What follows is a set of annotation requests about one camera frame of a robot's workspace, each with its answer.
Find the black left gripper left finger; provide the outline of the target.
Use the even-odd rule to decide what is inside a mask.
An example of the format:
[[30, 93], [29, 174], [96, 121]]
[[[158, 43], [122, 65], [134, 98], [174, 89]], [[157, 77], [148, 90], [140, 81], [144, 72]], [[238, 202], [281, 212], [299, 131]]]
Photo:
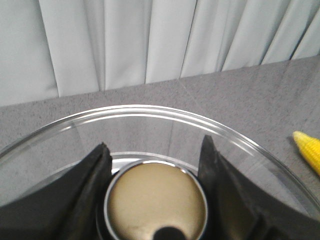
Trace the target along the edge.
[[96, 210], [112, 178], [104, 143], [60, 178], [0, 208], [2, 240], [96, 240]]

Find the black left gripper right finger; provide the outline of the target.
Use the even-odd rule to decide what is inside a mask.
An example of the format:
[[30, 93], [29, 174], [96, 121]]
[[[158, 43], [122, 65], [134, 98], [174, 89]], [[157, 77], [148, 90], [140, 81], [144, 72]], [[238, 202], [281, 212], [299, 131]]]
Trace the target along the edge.
[[318, 240], [320, 222], [268, 194], [231, 165], [205, 135], [198, 180], [207, 197], [205, 240]]

